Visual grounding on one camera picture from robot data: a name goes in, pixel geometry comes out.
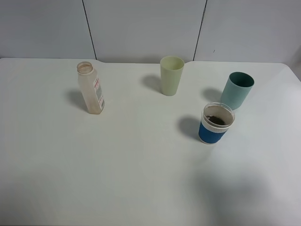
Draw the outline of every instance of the white wall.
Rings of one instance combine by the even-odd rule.
[[[81,0],[2,0],[0,57],[95,59]]]
[[[208,0],[195,60],[301,60],[301,0]]]
[[[97,59],[192,61],[205,0],[85,0]]]

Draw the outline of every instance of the clear plastic bottle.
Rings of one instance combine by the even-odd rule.
[[[100,114],[104,107],[104,99],[96,69],[90,62],[77,65],[78,83],[90,114]]]

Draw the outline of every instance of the travel mug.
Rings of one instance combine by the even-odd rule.
[[[164,95],[176,94],[184,64],[184,61],[176,56],[166,56],[161,59],[161,91]]]
[[[205,144],[218,142],[234,122],[234,112],[222,103],[207,104],[202,112],[198,136]]]
[[[228,105],[232,110],[239,108],[254,85],[254,79],[242,72],[230,74],[221,102]]]

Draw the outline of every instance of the panel seam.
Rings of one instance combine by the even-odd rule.
[[[84,0],[81,0],[81,2],[83,3],[83,7],[84,7],[84,11],[85,11],[86,21],[87,21],[87,25],[88,25],[88,29],[89,29],[89,34],[90,34],[90,38],[91,38],[91,42],[92,42],[92,47],[93,47],[93,51],[94,51],[95,60],[97,60],[97,56],[96,56],[96,52],[95,52],[95,48],[94,48],[94,43],[93,43],[93,39],[92,39],[92,34],[91,34],[91,30],[90,30],[90,25],[89,25],[89,21],[88,21],[88,17],[87,17],[86,7],[85,7],[85,4],[84,4]]]
[[[198,40],[199,40],[199,36],[201,34],[201,29],[202,29],[202,25],[203,25],[203,21],[204,21],[204,17],[205,17],[205,11],[206,11],[206,7],[207,7],[207,2],[208,2],[208,0],[206,0],[204,11],[203,11],[203,15],[202,15],[202,20],[201,20],[201,25],[199,27],[198,39],[197,39],[196,48],[194,50],[193,61],[194,61],[194,58],[196,57],[196,52],[197,52],[197,48],[198,48]]]

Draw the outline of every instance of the dark liquid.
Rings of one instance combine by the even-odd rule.
[[[226,123],[220,119],[219,117],[216,117],[216,116],[213,116],[213,115],[208,115],[206,116],[206,118],[210,121],[210,122],[213,122],[217,125],[220,125],[220,126],[225,126]]]

